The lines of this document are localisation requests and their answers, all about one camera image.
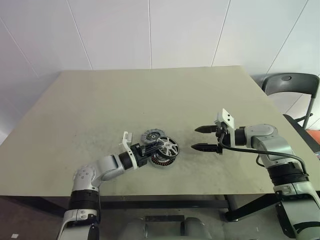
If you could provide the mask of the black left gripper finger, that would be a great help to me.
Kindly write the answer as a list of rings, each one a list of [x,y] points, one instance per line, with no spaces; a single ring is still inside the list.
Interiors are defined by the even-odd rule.
[[[143,156],[152,156],[157,150],[163,147],[164,143],[162,141],[154,141],[150,144],[146,144],[142,147],[142,155]]]

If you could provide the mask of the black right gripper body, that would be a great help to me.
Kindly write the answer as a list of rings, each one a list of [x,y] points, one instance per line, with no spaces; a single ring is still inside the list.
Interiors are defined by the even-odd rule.
[[[211,132],[214,133],[217,138],[218,143],[216,147],[216,152],[222,155],[224,147],[221,145],[220,142],[222,142],[222,144],[225,146],[231,146],[231,137],[228,133],[227,125],[225,123],[222,123],[222,126],[212,125]]]

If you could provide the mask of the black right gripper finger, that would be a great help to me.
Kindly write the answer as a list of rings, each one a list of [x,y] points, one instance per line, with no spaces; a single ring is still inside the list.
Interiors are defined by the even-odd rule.
[[[217,144],[196,143],[191,148],[201,152],[220,153],[220,146]]]
[[[216,132],[216,125],[199,126],[194,131],[198,132],[198,133],[203,133],[203,134],[215,133]]]

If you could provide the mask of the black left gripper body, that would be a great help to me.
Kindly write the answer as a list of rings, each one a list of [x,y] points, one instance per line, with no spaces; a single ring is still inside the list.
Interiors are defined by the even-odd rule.
[[[151,159],[151,147],[151,144],[140,145],[139,143],[131,146],[131,151],[135,159],[134,170],[145,166]]]

